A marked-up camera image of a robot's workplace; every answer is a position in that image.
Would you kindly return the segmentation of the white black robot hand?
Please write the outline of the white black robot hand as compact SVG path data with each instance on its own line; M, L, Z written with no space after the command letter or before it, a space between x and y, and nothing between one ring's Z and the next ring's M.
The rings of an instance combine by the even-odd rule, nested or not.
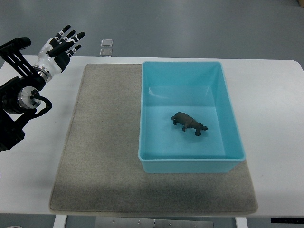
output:
M38 54L38 62L33 67L46 82L49 82L53 76L61 74L71 57L81 48L78 42L85 33L77 34L75 30L70 29L70 25L61 29L45 43Z

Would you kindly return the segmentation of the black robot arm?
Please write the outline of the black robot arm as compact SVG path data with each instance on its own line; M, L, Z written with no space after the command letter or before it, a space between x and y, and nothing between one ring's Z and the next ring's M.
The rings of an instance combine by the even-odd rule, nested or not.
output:
M25 138L24 126L52 109L40 95L47 74L34 68L21 54L31 44L27 37L15 38L0 47L0 56L19 74L0 87L0 150L10 150Z

